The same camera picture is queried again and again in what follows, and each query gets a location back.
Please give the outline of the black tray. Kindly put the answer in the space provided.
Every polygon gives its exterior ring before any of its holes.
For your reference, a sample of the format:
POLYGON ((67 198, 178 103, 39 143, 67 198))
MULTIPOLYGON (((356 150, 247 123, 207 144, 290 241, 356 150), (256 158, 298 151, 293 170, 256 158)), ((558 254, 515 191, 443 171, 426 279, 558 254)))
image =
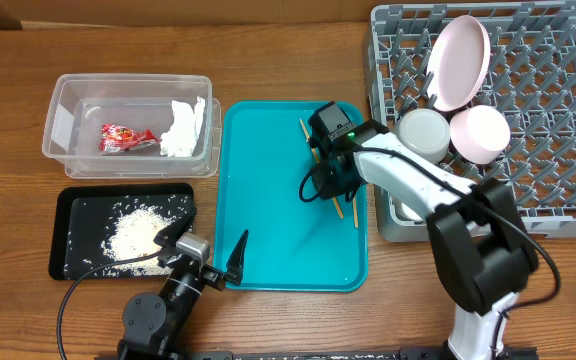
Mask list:
POLYGON ((97 266, 94 278, 166 275, 155 259, 115 263, 158 251, 157 233, 193 207, 186 183, 67 188, 57 199, 49 275, 74 280, 97 266))

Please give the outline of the small white cup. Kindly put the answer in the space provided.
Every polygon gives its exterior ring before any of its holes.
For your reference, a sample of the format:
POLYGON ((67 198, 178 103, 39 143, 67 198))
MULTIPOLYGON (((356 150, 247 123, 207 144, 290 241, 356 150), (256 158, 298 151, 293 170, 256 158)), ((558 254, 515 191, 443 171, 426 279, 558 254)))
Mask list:
POLYGON ((420 217, 417 213, 415 213, 410 207, 408 207, 406 204, 404 204, 399 199, 394 198, 393 204, 395 207, 397 217, 399 219, 405 220, 405 221, 413 221, 416 223, 423 223, 424 222, 424 219, 422 217, 420 217))

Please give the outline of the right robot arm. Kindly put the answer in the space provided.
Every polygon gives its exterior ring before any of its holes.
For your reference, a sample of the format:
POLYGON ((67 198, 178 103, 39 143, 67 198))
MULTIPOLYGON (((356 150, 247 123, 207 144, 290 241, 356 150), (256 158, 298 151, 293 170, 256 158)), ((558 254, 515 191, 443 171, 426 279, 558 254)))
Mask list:
POLYGON ((436 271, 456 304, 442 359, 535 359, 534 348, 503 343, 507 314, 537 269, 535 247, 512 192, 445 172, 406 148, 388 127, 359 125, 335 102, 308 120, 320 161, 305 175, 318 199, 352 200, 364 184, 392 192, 426 224, 436 271))

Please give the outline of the grey dish rack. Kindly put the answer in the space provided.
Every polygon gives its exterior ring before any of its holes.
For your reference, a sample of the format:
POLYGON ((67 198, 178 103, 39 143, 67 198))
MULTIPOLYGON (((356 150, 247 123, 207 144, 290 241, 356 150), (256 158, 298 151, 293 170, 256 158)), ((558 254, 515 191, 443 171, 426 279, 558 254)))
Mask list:
POLYGON ((505 183, 529 232, 576 237, 576 1, 376 6, 365 41, 372 117, 391 126, 410 110, 437 106, 430 52, 443 28, 463 15, 475 17, 491 43, 473 103, 502 112, 511 139, 489 164, 449 151, 442 169, 505 183))

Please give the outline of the wooden chopstick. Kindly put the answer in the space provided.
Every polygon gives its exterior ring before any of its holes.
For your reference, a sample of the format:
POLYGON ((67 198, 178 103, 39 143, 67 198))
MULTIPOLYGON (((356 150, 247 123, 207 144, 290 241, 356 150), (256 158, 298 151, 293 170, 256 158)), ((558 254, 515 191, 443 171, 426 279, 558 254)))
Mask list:
MULTIPOLYGON (((310 146, 310 143, 309 143, 309 140, 310 140, 309 131, 307 130, 303 119, 300 118, 300 119, 299 119, 299 122, 300 122, 301 128, 302 128, 302 130, 303 130, 303 132, 304 132, 306 142, 307 142, 307 144, 308 144, 309 147, 310 147, 310 151, 311 151, 311 153, 312 153, 312 156, 313 156, 313 158, 314 158, 314 161, 315 161, 315 163, 318 163, 320 159, 319 159, 319 155, 318 155, 318 153, 317 153, 317 150, 314 149, 314 148, 312 148, 312 147, 310 146)), ((340 218, 340 219, 344 219, 343 211, 342 211, 342 209, 341 209, 341 207, 340 207, 339 202, 337 201, 337 199, 336 199, 336 198, 332 198, 331 201, 332 201, 332 203, 333 203, 334 206, 335 206, 335 209, 336 209, 336 211, 337 211, 337 213, 338 213, 339 218, 340 218)))
POLYGON ((353 210, 353 224, 356 229, 359 228, 359 216, 358 216, 358 205, 357 197, 352 199, 352 210, 353 210))

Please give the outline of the white napkin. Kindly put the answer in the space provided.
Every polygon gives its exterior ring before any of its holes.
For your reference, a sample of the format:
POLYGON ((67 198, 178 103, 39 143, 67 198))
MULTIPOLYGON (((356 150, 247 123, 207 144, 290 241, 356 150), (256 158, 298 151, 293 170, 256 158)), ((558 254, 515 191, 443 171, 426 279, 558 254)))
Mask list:
POLYGON ((171 101, 173 123, 161 135, 160 155, 165 157, 191 157, 198 143, 204 120, 206 100, 196 97, 194 106, 186 102, 171 101))

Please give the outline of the teal serving tray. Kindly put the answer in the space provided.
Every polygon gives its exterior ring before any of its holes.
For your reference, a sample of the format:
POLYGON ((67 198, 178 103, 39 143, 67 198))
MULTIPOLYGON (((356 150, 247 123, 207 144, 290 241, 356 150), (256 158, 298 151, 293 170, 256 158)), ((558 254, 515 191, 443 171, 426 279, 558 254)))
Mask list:
POLYGON ((242 290, 352 292, 368 275, 366 190, 352 202, 301 201, 314 163, 299 119, 320 101, 242 101, 224 116, 213 264, 224 269, 244 230, 242 290))

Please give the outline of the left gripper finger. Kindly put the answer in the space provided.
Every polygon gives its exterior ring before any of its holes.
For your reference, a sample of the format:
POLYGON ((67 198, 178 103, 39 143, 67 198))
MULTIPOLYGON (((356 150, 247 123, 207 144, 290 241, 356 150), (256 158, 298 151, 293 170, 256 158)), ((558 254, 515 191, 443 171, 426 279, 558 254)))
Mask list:
POLYGON ((245 249, 249 231, 244 230, 226 263, 226 281, 239 286, 244 277, 245 249))
POLYGON ((177 240, 190 230, 196 214, 197 208, 191 208, 180 219, 160 230, 154 238, 154 243, 159 246, 175 246, 177 240))

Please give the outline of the red sauce packet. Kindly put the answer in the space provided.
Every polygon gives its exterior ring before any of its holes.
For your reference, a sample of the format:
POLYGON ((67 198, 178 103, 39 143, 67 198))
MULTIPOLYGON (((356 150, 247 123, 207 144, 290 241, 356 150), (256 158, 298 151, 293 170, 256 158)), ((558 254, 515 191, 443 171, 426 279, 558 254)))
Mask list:
POLYGON ((160 140, 149 130, 137 132, 131 128, 104 124, 99 150, 102 155, 134 151, 158 144, 160 140))

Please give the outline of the large white plate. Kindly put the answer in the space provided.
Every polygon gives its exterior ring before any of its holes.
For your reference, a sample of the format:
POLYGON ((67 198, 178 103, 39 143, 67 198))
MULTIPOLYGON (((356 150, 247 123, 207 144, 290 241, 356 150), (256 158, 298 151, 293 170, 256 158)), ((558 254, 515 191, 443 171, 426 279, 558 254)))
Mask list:
POLYGON ((475 18, 462 15, 439 34, 430 53, 427 88, 433 107, 449 112, 466 105, 481 88, 488 71, 491 45, 488 32, 475 18))

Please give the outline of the white rice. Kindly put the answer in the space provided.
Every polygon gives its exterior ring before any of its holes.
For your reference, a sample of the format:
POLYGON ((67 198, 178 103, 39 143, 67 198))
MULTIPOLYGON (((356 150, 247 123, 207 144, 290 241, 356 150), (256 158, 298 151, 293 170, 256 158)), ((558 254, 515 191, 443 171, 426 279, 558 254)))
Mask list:
POLYGON ((64 277, 76 279, 102 265, 96 278, 167 275, 157 260, 121 265, 121 260, 160 249, 156 234, 180 219, 193 205, 188 194, 120 195, 73 201, 67 230, 64 277))

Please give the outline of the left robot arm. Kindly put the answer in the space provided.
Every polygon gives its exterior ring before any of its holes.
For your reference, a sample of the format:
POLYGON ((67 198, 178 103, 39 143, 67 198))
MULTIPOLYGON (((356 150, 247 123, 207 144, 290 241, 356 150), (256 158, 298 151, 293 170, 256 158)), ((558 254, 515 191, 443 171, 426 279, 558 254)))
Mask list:
POLYGON ((154 237, 154 243, 161 247, 158 265, 171 272, 159 292, 139 293, 124 307, 124 335, 118 344, 118 358, 184 358, 177 341, 203 290, 210 287, 222 291, 228 283, 241 284, 249 232, 242 233, 226 268, 219 270, 208 264, 208 241, 190 231, 196 214, 197 210, 191 209, 154 237))

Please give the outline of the clear plastic bin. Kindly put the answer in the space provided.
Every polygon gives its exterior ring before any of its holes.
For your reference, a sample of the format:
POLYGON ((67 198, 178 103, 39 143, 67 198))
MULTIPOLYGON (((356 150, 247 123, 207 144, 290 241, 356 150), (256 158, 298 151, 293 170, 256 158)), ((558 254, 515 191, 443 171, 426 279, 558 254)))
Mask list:
POLYGON ((211 80, 202 75, 80 73, 58 78, 46 115, 42 153, 64 165, 68 176, 98 178, 208 178, 217 172, 221 150, 221 106, 211 80), (117 125, 156 138, 175 122, 173 109, 194 118, 182 139, 192 150, 181 156, 159 144, 105 154, 102 127, 117 125))

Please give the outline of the grey bowl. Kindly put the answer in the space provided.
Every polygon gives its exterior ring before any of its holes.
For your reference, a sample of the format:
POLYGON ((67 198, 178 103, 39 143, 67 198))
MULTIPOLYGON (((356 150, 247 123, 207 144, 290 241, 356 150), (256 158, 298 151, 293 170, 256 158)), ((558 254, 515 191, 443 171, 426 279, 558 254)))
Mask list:
POLYGON ((395 134, 408 149, 433 164, 439 163, 448 152, 449 123, 434 110, 408 112, 395 125, 395 134))

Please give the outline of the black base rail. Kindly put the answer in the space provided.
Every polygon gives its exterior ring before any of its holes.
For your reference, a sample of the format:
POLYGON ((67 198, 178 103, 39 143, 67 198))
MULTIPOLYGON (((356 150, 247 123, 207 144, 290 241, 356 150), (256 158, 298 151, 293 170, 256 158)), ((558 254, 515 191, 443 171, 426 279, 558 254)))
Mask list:
MULTIPOLYGON (((448 348, 405 347, 394 351, 356 351, 327 353, 248 353, 233 354, 228 351, 194 352, 172 358, 128 357, 127 359, 187 359, 187 360, 439 360, 456 359, 448 355, 448 348)), ((496 359, 538 360, 537 348, 507 347, 496 359)))

